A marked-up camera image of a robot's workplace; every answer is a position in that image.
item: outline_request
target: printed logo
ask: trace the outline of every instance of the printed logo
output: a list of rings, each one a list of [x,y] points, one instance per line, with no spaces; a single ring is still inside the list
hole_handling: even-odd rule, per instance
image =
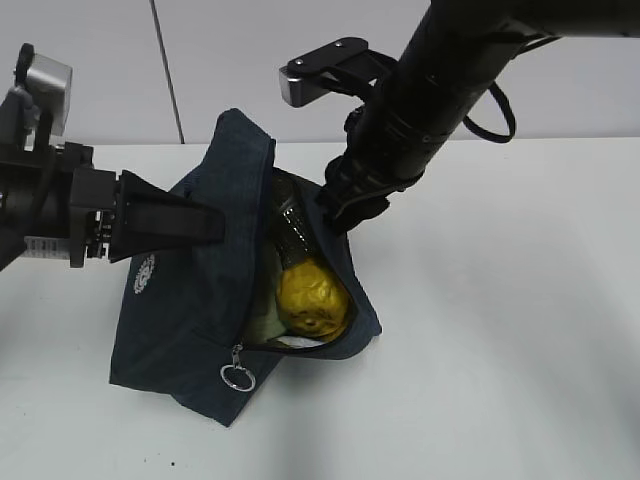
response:
[[[151,254],[144,259],[144,262],[142,262],[142,265],[140,265],[140,269],[136,274],[136,281],[133,283],[133,292],[136,295],[141,294],[147,287],[147,284],[149,283],[149,280],[151,280],[151,275],[153,275],[153,269],[155,267],[156,256]]]

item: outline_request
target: silver metal part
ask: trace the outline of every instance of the silver metal part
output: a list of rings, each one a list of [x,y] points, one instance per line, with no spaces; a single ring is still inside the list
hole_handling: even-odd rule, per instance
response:
[[[67,123],[73,70],[68,65],[35,54],[27,70],[26,86],[34,103],[53,115],[52,135],[62,135]]]
[[[280,69],[280,92],[285,102],[299,108],[326,95],[329,90],[320,88],[309,80],[291,75],[285,66]]]
[[[224,383],[226,383],[227,386],[229,386],[230,388],[238,392],[247,393],[247,392],[251,392],[253,389],[256,388],[256,377],[253,375],[253,373],[249,369],[244,368],[240,363],[241,351],[242,351],[242,345],[238,344],[233,347],[233,349],[231,350],[231,365],[224,365],[220,369],[220,377],[222,378]],[[244,375],[249,381],[249,384],[246,387],[243,387],[242,385],[238,385],[237,383],[235,383],[229,377],[229,374],[231,374],[232,372],[234,372],[236,375],[237,374]]]

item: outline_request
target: metal bracket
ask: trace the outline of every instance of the metal bracket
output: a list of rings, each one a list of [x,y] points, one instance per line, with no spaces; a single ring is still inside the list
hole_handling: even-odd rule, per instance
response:
[[[365,99],[370,83],[390,71],[395,59],[369,50],[366,40],[345,37],[300,55],[280,69],[285,102],[303,107],[329,92]]]

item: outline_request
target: zipper pull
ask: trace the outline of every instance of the zipper pull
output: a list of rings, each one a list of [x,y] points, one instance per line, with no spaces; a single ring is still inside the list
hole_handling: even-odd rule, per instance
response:
[[[220,369],[220,377],[222,377],[222,380],[224,380],[224,383],[226,383],[230,388],[233,388],[238,392],[248,393],[253,391],[254,388],[256,388],[256,377],[253,375],[251,370],[244,368],[242,366],[242,363],[240,363],[240,352],[242,351],[242,348],[243,347],[241,343],[233,346],[233,348],[231,349],[231,364],[224,365]],[[233,372],[234,376],[236,377],[241,375],[244,375],[245,377],[247,377],[247,379],[249,380],[249,386],[243,387],[242,385],[238,385],[231,378],[229,378],[229,374],[231,373],[230,370]]]

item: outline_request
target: dark blue fabric bag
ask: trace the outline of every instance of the dark blue fabric bag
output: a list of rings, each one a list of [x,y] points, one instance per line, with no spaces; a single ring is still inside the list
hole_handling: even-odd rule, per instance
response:
[[[250,314],[273,174],[275,142],[240,111],[218,119],[202,163],[173,193],[222,211],[221,244],[140,255],[131,261],[111,360],[110,381],[172,395],[180,404],[229,426],[284,355],[344,359],[381,333],[358,282],[346,235],[325,228],[314,198],[319,187],[294,180],[327,263],[351,297],[353,319],[338,339],[295,351],[246,347],[242,367],[255,389],[230,388],[220,371],[232,364]]]

